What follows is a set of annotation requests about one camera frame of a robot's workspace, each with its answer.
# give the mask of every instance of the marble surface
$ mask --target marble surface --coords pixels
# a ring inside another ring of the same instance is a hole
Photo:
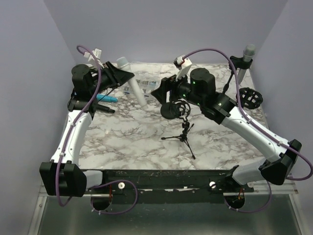
[[[172,64],[133,63],[132,71],[138,76],[162,79],[177,73]],[[193,65],[207,68],[216,78],[217,91],[222,91],[230,70],[228,65]],[[253,88],[247,71],[242,87]],[[227,92],[235,99],[234,79]],[[188,147],[177,139],[161,137],[179,135],[180,120],[166,120],[160,114],[156,99],[148,102],[149,109],[141,110],[133,96],[116,90],[112,96],[118,103],[104,103],[115,109],[115,114],[97,112],[86,132],[79,166],[82,169],[230,169],[261,158],[261,153],[231,130],[205,118],[198,107],[192,105],[190,123],[195,126],[188,141],[196,156],[192,159]],[[265,125],[261,109],[247,111]]]

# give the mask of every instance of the gray wall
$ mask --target gray wall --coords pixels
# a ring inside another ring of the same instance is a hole
[[[0,2],[0,233],[27,234],[75,64],[42,0]]]
[[[269,127],[289,140],[301,141],[301,152],[313,162],[312,9],[312,0],[289,0],[254,60],[252,76],[264,96]],[[298,159],[294,175],[308,172],[306,163]],[[313,232],[312,185],[312,178],[297,183]]]
[[[172,62],[201,47],[242,54],[261,47],[287,0],[44,0],[77,62],[75,47],[100,47],[103,60]],[[193,62],[225,60],[203,52]]]

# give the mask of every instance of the blue marker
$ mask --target blue marker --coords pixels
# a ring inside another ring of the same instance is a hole
[[[108,95],[104,95],[104,94],[98,94],[97,95],[97,100],[98,101],[104,101],[104,102],[118,102],[118,99],[113,97],[113,96],[108,96]]]

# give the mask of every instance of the black stand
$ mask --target black stand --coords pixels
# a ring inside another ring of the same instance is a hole
[[[188,132],[190,131],[190,129],[194,126],[195,124],[192,124],[191,127],[190,127],[190,122],[188,122],[188,120],[184,120],[184,122],[182,123],[182,127],[183,127],[183,131],[182,131],[182,134],[179,135],[179,136],[171,136],[171,137],[162,137],[161,140],[167,140],[167,139],[179,139],[180,142],[184,142],[188,148],[190,149],[190,152],[192,154],[192,158],[193,159],[196,159],[194,153],[192,152],[191,150],[191,147],[189,145],[189,142],[188,142],[188,138],[187,138],[187,135],[188,135]]]

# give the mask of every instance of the purple cable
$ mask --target purple cable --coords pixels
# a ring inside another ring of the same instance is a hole
[[[266,181],[267,184],[268,184],[268,188],[269,188],[269,198],[268,198],[268,201],[262,206],[260,207],[259,209],[257,210],[254,210],[254,211],[243,211],[243,210],[240,210],[240,209],[235,209],[235,208],[232,208],[226,201],[226,199],[224,199],[224,202],[225,204],[228,206],[228,208],[232,211],[235,211],[235,212],[239,212],[239,213],[256,213],[256,212],[261,212],[262,210],[264,210],[269,204],[270,202],[272,201],[272,188],[270,187],[270,184],[268,181]]]
[[[93,207],[93,199],[91,200],[91,206],[92,206],[92,210],[93,211],[96,211],[98,213],[101,213],[101,214],[124,214],[126,212],[129,212],[132,208],[134,208],[134,206],[136,205],[137,203],[137,199],[138,199],[138,191],[137,191],[137,188],[136,186],[133,184],[133,182],[129,181],[129,180],[115,180],[115,181],[112,181],[112,182],[109,182],[109,183],[106,183],[106,184],[103,184],[103,185],[99,185],[99,186],[95,186],[95,187],[92,187],[92,188],[103,188],[103,187],[106,187],[106,186],[109,186],[111,184],[115,184],[115,183],[120,183],[120,182],[125,182],[125,183],[129,183],[131,184],[133,187],[134,187],[134,190],[135,190],[135,200],[134,200],[134,203],[131,205],[131,207],[129,207],[128,209],[124,210],[124,211],[119,211],[119,212],[104,212],[104,211],[98,211],[96,210],[94,207]]]
[[[183,57],[183,59],[186,59],[187,57],[197,53],[197,52],[200,52],[200,51],[205,51],[205,50],[211,50],[211,51],[216,51],[218,52],[219,54],[223,55],[229,62],[230,66],[231,66],[231,69],[233,70],[234,72],[234,75],[235,75],[235,80],[236,80],[236,91],[237,91],[237,94],[236,94],[236,97],[237,97],[237,102],[238,102],[238,108],[240,110],[240,113],[245,117],[246,120],[249,120],[249,118],[246,116],[243,108],[241,107],[241,102],[240,102],[240,94],[239,94],[239,82],[238,82],[238,76],[237,76],[237,72],[236,72],[236,68],[233,64],[233,62],[230,60],[230,58],[222,51],[220,50],[217,50],[217,49],[214,49],[214,48],[203,48],[203,49],[199,49],[199,50],[195,50],[187,55],[185,55]],[[279,140],[275,139],[273,136],[271,136],[270,134],[268,134],[266,131],[264,131],[262,128],[260,128],[258,125],[256,125],[253,121],[250,122],[251,125],[257,129],[259,132],[261,132],[263,135],[265,135],[266,137],[268,137],[270,140],[274,141],[276,144],[279,144]],[[305,157],[303,156],[301,153],[299,153],[298,151],[294,150],[293,148],[289,147],[288,145],[285,145],[285,144],[281,144],[281,146],[283,146],[284,148],[290,150],[291,152],[295,153],[296,155],[298,155],[300,158],[302,158],[310,167],[310,173],[305,176],[305,177],[302,177],[302,178],[293,178],[293,177],[287,177],[288,180],[294,180],[294,181],[303,181],[303,180],[307,180],[309,179],[312,175],[313,175],[313,165],[312,163]]]
[[[87,49],[86,47],[82,46],[82,45],[78,45],[76,48],[77,50],[79,51],[79,53],[81,54],[84,54],[84,52],[82,52],[80,50],[80,47],[82,49],[84,49],[85,51],[89,52],[90,55],[93,57],[93,59],[95,61],[98,61],[98,59],[94,56],[94,54],[92,53],[91,50]],[[65,149],[67,147],[67,143],[68,143],[68,139],[72,133],[72,130],[76,124],[76,122],[78,121],[78,119],[80,118],[80,116],[82,115],[82,113],[84,113],[84,111],[90,106],[90,104],[93,102],[93,100],[96,98],[97,94],[98,94],[98,91],[99,91],[99,88],[100,88],[100,84],[101,84],[101,68],[100,68],[100,65],[98,63],[97,64],[97,69],[98,69],[98,83],[97,83],[97,86],[96,86],[96,90],[94,91],[94,94],[92,95],[91,99],[88,101],[88,103],[84,106],[84,108],[80,111],[80,113],[77,115],[77,117],[74,119],[73,123],[71,124],[71,126],[69,127],[69,130],[67,132],[67,135],[65,137],[65,140],[64,140],[64,143],[63,143],[63,146],[62,146],[62,149],[61,149],[61,154],[60,154],[60,157],[59,157],[59,161],[58,161],[58,164],[57,164],[57,170],[56,170],[56,174],[55,174],[55,193],[56,193],[56,196],[57,196],[57,199],[58,199],[58,203],[61,207],[64,207],[67,205],[67,203],[70,201],[71,197],[69,197],[67,199],[67,201],[63,204],[62,201],[61,201],[61,197],[60,197],[60,191],[59,191],[59,173],[60,173],[60,167],[61,167],[61,163],[62,163],[62,159],[63,159],[63,156],[64,156],[64,152],[65,152]]]

